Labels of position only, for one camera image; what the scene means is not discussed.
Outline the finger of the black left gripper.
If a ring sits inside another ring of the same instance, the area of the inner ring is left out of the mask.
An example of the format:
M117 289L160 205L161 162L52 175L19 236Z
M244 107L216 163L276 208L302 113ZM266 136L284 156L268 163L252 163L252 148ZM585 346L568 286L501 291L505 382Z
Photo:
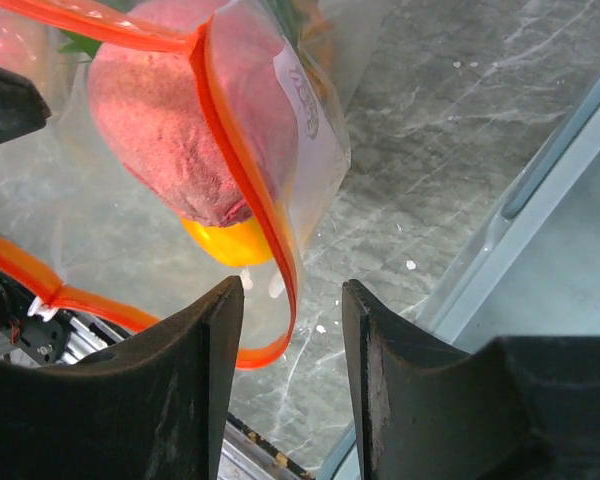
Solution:
M43 129L50 116L31 80L0 67L0 144Z

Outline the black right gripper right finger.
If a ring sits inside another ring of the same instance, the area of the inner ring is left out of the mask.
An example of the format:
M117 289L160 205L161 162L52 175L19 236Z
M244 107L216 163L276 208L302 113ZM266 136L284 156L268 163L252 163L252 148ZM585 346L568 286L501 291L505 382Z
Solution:
M342 287L365 479L600 479L600 337L504 336L474 353Z

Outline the pink toy fruit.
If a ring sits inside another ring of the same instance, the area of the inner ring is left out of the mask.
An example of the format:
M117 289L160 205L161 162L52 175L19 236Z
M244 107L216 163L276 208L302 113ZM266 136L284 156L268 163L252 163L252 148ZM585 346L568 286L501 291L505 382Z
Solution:
M271 194L297 159L297 122L273 59L284 40L258 5L241 1L214 23L215 71ZM232 223L244 200L200 109L193 72L178 54L104 43L88 75L93 121L125 168L179 216Z

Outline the small yellow toy fruit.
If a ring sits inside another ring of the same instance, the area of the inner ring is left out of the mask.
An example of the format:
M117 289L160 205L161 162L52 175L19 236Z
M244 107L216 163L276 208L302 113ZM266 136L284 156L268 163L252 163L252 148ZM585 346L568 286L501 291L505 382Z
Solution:
M228 226L204 226L178 216L188 235L218 263L235 268L260 265L274 258L257 218L245 200L230 210Z

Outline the toy peach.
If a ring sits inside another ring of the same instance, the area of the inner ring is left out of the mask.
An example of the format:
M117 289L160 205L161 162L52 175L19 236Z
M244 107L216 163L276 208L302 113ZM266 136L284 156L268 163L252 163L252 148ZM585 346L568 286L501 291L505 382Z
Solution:
M47 33L25 17L0 8L0 68L40 79L47 60Z

